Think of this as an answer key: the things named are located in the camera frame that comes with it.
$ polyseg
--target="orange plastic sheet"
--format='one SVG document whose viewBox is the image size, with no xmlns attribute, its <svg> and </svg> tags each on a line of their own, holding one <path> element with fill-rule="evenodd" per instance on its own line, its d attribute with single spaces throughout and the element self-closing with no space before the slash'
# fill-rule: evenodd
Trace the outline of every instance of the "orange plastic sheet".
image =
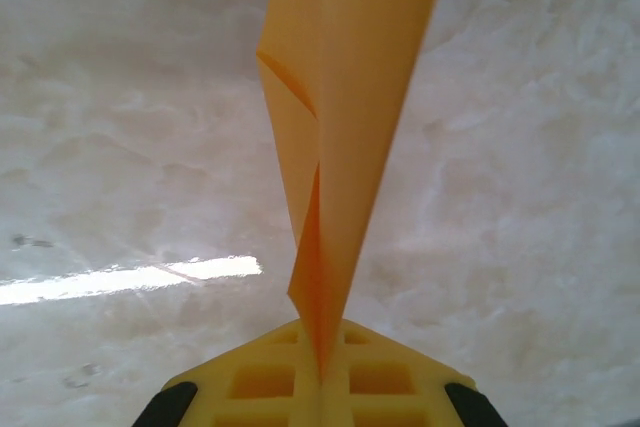
<svg viewBox="0 0 640 427">
<path fill-rule="evenodd" d="M 258 64 L 320 373 L 436 0 L 269 0 Z"/>
</svg>

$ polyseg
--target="black rubber edge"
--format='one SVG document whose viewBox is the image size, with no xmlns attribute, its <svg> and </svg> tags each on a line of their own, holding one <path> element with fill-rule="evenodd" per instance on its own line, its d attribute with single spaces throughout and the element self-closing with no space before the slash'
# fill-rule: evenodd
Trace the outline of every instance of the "black rubber edge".
<svg viewBox="0 0 640 427">
<path fill-rule="evenodd" d="M 450 383 L 444 386 L 464 427 L 508 427 L 489 399 L 469 387 Z"/>
<path fill-rule="evenodd" d="M 193 382 L 181 382 L 157 393 L 132 427 L 178 427 L 197 392 Z"/>
</svg>

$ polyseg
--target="white marble surface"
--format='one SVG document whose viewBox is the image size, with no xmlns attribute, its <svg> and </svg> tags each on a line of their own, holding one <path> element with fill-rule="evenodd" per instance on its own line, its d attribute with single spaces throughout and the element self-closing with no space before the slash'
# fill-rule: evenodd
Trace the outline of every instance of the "white marble surface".
<svg viewBox="0 0 640 427">
<path fill-rule="evenodd" d="M 130 425 L 294 316 L 265 3 L 0 0 L 2 426 Z M 640 0 L 441 0 L 425 42 L 348 316 L 514 426 L 640 416 L 639 35 Z"/>
</svg>

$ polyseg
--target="yellow base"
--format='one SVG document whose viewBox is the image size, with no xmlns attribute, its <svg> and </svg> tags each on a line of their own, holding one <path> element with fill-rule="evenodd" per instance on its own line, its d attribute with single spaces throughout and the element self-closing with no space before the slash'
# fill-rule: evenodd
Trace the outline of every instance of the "yellow base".
<svg viewBox="0 0 640 427">
<path fill-rule="evenodd" d="M 180 427 L 463 427 L 444 386 L 473 380 L 343 320 L 322 384 L 299 320 L 171 379 L 198 392 Z"/>
</svg>

